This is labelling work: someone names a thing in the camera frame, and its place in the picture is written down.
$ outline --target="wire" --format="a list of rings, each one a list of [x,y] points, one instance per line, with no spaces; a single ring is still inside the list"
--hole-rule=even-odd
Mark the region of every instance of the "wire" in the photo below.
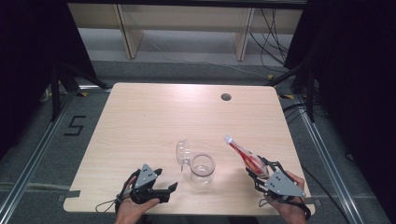
[[[252,74],[252,75],[259,76],[259,77],[263,77],[263,78],[265,78],[265,79],[269,79],[268,77],[266,77],[266,76],[264,76],[264,75],[261,75],[261,74],[259,74],[259,73],[254,73],[254,72],[245,71],[245,70],[242,70],[242,69],[233,67],[233,66],[228,65],[228,64],[217,64],[217,63],[209,63],[209,62],[192,62],[192,61],[187,61],[187,60],[177,60],[177,59],[173,59],[173,58],[171,58],[171,57],[168,57],[168,56],[163,52],[163,50],[162,50],[160,47],[158,47],[157,45],[155,45],[154,42],[153,42],[147,35],[145,35],[145,37],[146,37],[146,39],[148,40],[148,42],[149,42],[155,49],[157,49],[160,53],[163,54],[163,56],[164,56],[165,58],[167,58],[168,60],[170,60],[170,61],[172,61],[172,62],[212,64],[212,65],[215,65],[215,66],[221,66],[221,67],[232,68],[232,69],[234,69],[234,70],[236,70],[236,71],[239,71],[239,72],[242,72],[242,73]]]
[[[103,205],[103,204],[112,203],[105,211],[102,212],[102,213],[105,213],[105,212],[108,211],[108,209],[111,208],[111,206],[113,206],[113,204],[114,204],[115,202],[116,202],[116,200],[111,200],[111,201],[107,201],[107,202],[105,202],[105,203],[99,203],[98,205],[96,205],[95,211],[96,211],[96,212],[99,212],[99,211],[98,211],[98,207],[101,206],[101,205]]]
[[[285,53],[288,53],[289,50],[288,50],[286,47],[284,47],[283,45],[281,45],[281,44],[279,43],[279,39],[278,39],[278,37],[277,37],[276,22],[275,22],[275,18],[276,18],[276,9],[275,9],[275,8],[272,9],[272,22],[271,22],[271,25],[269,24],[267,18],[265,17],[265,14],[264,14],[263,9],[262,9],[262,17],[264,18],[265,23],[267,24],[267,27],[268,27],[268,31],[269,31],[267,37],[265,37],[264,35],[262,35],[262,37],[265,39],[265,42],[264,42],[264,45],[263,45],[263,46],[265,47],[265,44],[268,43],[268,44],[269,44],[271,47],[273,47],[274,49],[278,49],[278,50],[279,50],[279,53],[280,53],[280,55],[281,55],[281,57],[282,57],[282,59],[283,59],[282,64],[284,64],[284,62],[286,61]],[[277,44],[277,47],[274,46],[274,45],[272,45],[270,42],[268,42],[268,38],[269,38],[270,35],[271,35],[272,38],[275,40],[275,42],[276,42],[276,44]]]
[[[296,117],[294,117],[292,120],[290,120],[289,122],[288,122],[288,124],[291,124],[295,119],[297,119],[298,117],[300,117],[302,114],[304,114],[304,113],[306,113],[306,110],[304,111],[304,112],[302,112],[302,113],[300,113],[299,115],[297,115]]]
[[[261,199],[260,201],[259,201],[259,207],[263,207],[263,206],[265,206],[266,204],[268,204],[269,202],[267,202],[267,200],[265,200],[264,198],[263,199]]]
[[[289,113],[289,114],[285,117],[285,119],[288,119],[292,114],[294,114],[294,112],[298,111],[299,109],[300,109],[300,108],[297,108],[297,109],[293,110],[293,112]]]
[[[253,38],[253,40],[256,42],[257,45],[259,45],[259,47],[262,49],[262,51],[264,50],[267,54],[269,54],[271,57],[273,57],[278,63],[280,64],[284,64],[282,61],[280,61],[274,54],[272,54],[270,51],[268,51],[267,49],[264,48],[264,46],[262,46],[254,37],[254,35],[252,33],[250,33],[250,36]]]
[[[290,110],[290,109],[293,109],[293,108],[296,107],[296,106],[305,106],[305,104],[289,105],[289,106],[285,107],[284,109],[282,109],[282,110],[283,110],[283,113],[285,113],[286,111],[288,111],[288,110]]]
[[[347,215],[344,213],[344,211],[341,209],[340,205],[335,201],[335,199],[330,195],[329,191],[327,191],[323,185],[320,184],[320,182],[314,177],[314,175],[311,174],[311,172],[308,171],[303,165],[303,170],[305,170],[314,180],[317,182],[317,184],[323,189],[323,191],[327,194],[327,196],[330,198],[330,200],[334,203],[335,207],[338,209],[338,211],[341,213],[341,215],[344,217],[346,220],[346,223],[350,224],[349,219],[347,219]]]
[[[261,52],[261,54],[260,54],[260,60],[261,60],[261,62],[262,62],[262,66],[264,66],[266,69],[271,70],[271,71],[274,71],[274,72],[287,73],[287,72],[275,70],[275,69],[272,69],[272,68],[269,68],[268,66],[266,66],[266,65],[264,64],[264,62],[262,61],[262,52]]]

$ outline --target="strap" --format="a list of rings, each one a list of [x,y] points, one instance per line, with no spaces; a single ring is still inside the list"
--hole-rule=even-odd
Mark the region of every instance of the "strap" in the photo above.
[[[140,174],[140,169],[137,169],[135,172],[133,172],[128,177],[128,179],[125,181],[120,194],[117,194],[116,200],[114,202],[116,204],[116,206],[115,206],[116,207],[116,214],[119,212],[119,207],[120,207],[120,205],[122,203],[122,196],[124,195],[124,192],[125,192],[125,190],[126,190],[126,188],[128,186],[128,183],[131,181],[132,177],[134,177],[135,175],[139,176],[139,174]]]
[[[291,201],[285,201],[283,203],[288,203],[288,204],[291,204],[291,205],[295,205],[295,206],[303,209],[303,211],[305,212],[305,219],[308,220],[309,218],[311,218],[311,210],[309,210],[309,208],[305,205],[305,203],[303,203],[303,202],[294,203],[294,202],[291,202]]]

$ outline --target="metal frame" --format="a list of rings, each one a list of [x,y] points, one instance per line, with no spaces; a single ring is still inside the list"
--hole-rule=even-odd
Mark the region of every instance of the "metal frame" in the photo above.
[[[14,212],[19,201],[21,200],[23,193],[25,192],[27,184],[32,179],[39,163],[44,157],[47,148],[52,141],[53,136],[56,134],[59,124],[63,120],[64,111],[73,101],[75,95],[76,95],[75,92],[69,92],[66,94],[64,98],[64,102],[62,104],[62,110],[60,111],[59,116],[49,124],[49,127],[47,128],[40,142],[38,143],[38,146],[35,148],[32,157],[25,165],[20,177],[15,182],[10,193],[4,200],[0,208],[0,223],[6,224],[11,218],[12,213]]]
[[[266,7],[303,9],[308,7],[325,7],[332,3],[323,0],[319,3],[307,4],[306,0],[67,0],[67,3],[84,4],[120,4],[120,5],[148,5],[148,6],[184,6],[184,7]]]
[[[295,101],[297,104],[302,104],[304,101],[301,95],[294,95]],[[346,216],[350,223],[364,223],[363,218],[361,216],[361,212],[358,209],[358,206],[355,203],[355,200],[352,198],[347,185],[345,184],[343,178],[338,172],[337,167],[332,161],[332,156],[327,150],[319,132],[317,126],[314,122],[311,122],[311,118],[309,118],[304,109],[300,108],[300,113],[302,113],[303,121],[305,123],[306,129],[312,137],[312,140],[315,144],[315,147],[318,151],[320,159],[323,162],[323,165],[326,169],[327,174],[329,175],[330,180],[332,181],[332,185],[334,186],[335,192],[337,193],[341,205],[343,205],[344,210],[346,211]]]

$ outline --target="tape mark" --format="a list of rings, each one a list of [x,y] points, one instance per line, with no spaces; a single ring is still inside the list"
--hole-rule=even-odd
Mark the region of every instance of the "tape mark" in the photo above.
[[[67,191],[65,195],[58,196],[58,203],[64,203],[67,198],[78,198],[81,190]]]
[[[279,94],[278,97],[279,99],[288,99],[288,100],[294,99],[294,96],[292,94]]]
[[[82,128],[84,128],[84,125],[74,125],[75,119],[85,119],[87,116],[74,116],[72,120],[69,123],[69,128],[78,128],[77,133],[64,133],[64,136],[79,136],[81,133]]]

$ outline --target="black cable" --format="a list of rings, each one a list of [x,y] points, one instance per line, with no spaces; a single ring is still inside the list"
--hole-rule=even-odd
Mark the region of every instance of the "black cable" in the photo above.
[[[284,64],[282,61],[280,61],[274,54],[272,54],[270,51],[268,51],[267,49],[264,48],[264,46],[262,46],[257,40],[256,38],[253,36],[252,33],[250,33],[250,36],[253,38],[253,40],[256,42],[257,45],[259,45],[259,47],[264,50],[267,54],[269,54],[271,57],[273,57],[277,62],[279,62],[280,64]]]
[[[262,62],[262,66],[265,67],[266,69],[270,70],[270,71],[274,71],[274,72],[278,72],[278,73],[287,73],[286,71],[285,71],[285,72],[284,72],[284,71],[279,71],[279,70],[272,69],[272,68],[269,68],[268,66],[266,66],[266,65],[264,64],[264,62],[262,61],[262,52],[261,52],[261,54],[260,54],[260,60],[261,60],[261,62]]]
[[[274,49],[278,49],[277,46],[274,46],[273,44],[271,44],[271,42],[268,42],[268,38],[270,37],[270,34],[267,34],[267,37],[264,36],[264,34],[262,34],[262,38],[265,40],[263,46],[265,46],[267,43],[273,47]]]
[[[289,122],[288,122],[288,124],[291,124],[295,119],[297,119],[298,117],[300,117],[302,114],[304,114],[304,113],[306,113],[306,110],[304,111],[304,112],[302,112],[302,113],[300,113],[299,115],[297,115],[296,117],[294,117],[292,120],[290,120]]]
[[[317,184],[323,189],[323,191],[327,194],[327,196],[330,198],[330,200],[334,203],[335,207],[338,209],[338,211],[341,213],[341,215],[346,220],[346,223],[350,224],[349,219],[347,219],[347,215],[344,213],[344,211],[341,209],[340,205],[338,205],[338,203],[335,201],[335,199],[332,197],[332,195],[330,195],[329,191],[327,191],[323,187],[323,185],[320,184],[320,182],[314,177],[314,175],[311,174],[311,172],[308,171],[308,169],[306,169],[303,165],[301,165],[301,166],[303,167],[303,170],[306,171],[306,173],[309,174],[315,180],[315,182],[317,182]]]
[[[263,11],[263,9],[262,9],[262,16],[263,16],[263,18],[264,18],[264,20],[265,20],[265,23],[267,23],[267,27],[268,27],[268,30],[269,30],[269,34],[268,34],[267,38],[264,37],[264,39],[265,39],[266,42],[267,42],[269,35],[271,35],[271,36],[273,37],[273,39],[274,39],[275,42],[277,43],[278,47],[275,47],[274,45],[272,45],[272,44],[269,43],[269,42],[268,42],[268,44],[270,44],[273,48],[278,49],[279,52],[280,52],[280,54],[281,54],[281,56],[282,56],[282,58],[283,58],[283,60],[285,61],[285,60],[286,60],[286,57],[285,57],[285,55],[284,55],[284,52],[287,53],[289,50],[288,50],[286,47],[284,47],[283,45],[281,45],[281,44],[279,43],[279,39],[277,38],[277,32],[276,32],[275,15],[276,15],[276,9],[274,8],[274,9],[273,9],[273,20],[272,20],[271,25],[270,25],[269,22],[268,22],[268,20],[267,20],[267,18],[265,17],[264,11]]]
[[[297,106],[305,106],[305,104],[295,104],[295,105],[286,106],[285,108],[282,109],[283,113],[285,113],[286,111],[293,109],[294,107],[297,107]]]
[[[285,117],[285,120],[288,120],[288,118],[289,118],[292,114],[294,114],[296,111],[298,111],[299,109],[300,109],[300,108],[294,109],[293,112],[289,113],[289,114]]]
[[[261,199],[261,200],[259,201],[259,207],[263,207],[263,206],[265,206],[266,204],[268,204],[268,201],[267,201],[265,198],[263,198],[263,199]]]

